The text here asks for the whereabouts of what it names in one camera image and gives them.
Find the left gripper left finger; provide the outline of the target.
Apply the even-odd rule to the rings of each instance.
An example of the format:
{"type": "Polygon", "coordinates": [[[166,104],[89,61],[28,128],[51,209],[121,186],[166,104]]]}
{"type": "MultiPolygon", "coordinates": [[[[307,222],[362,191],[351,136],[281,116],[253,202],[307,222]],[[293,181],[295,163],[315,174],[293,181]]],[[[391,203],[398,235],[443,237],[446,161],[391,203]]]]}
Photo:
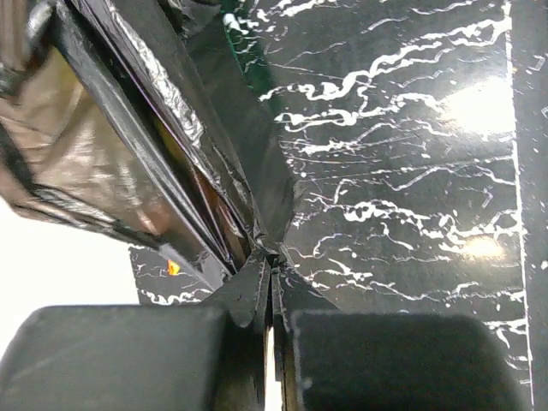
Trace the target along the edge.
{"type": "Polygon", "coordinates": [[[252,251],[240,271],[204,303],[224,308],[230,317],[223,337],[213,408],[263,410],[272,318],[271,265],[267,253],[252,251]]]}

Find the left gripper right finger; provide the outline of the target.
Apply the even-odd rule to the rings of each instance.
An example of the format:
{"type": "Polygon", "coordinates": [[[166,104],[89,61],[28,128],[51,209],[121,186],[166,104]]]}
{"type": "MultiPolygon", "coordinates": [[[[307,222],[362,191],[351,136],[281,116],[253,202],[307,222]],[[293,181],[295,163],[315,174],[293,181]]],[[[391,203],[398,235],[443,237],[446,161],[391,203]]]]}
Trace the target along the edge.
{"type": "Polygon", "coordinates": [[[301,310],[337,310],[305,280],[283,254],[271,258],[271,304],[276,381],[281,383],[282,410],[297,410],[291,315],[301,310]]]}

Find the black trash bag roll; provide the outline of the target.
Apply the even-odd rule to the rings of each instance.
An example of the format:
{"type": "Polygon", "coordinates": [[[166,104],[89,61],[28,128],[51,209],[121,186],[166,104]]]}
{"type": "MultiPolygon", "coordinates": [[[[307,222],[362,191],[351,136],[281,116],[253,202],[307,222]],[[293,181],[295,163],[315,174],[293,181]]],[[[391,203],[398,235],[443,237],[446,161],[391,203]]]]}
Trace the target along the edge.
{"type": "Polygon", "coordinates": [[[4,1],[1,196],[216,288],[294,215],[270,110],[219,1],[4,1]]]}

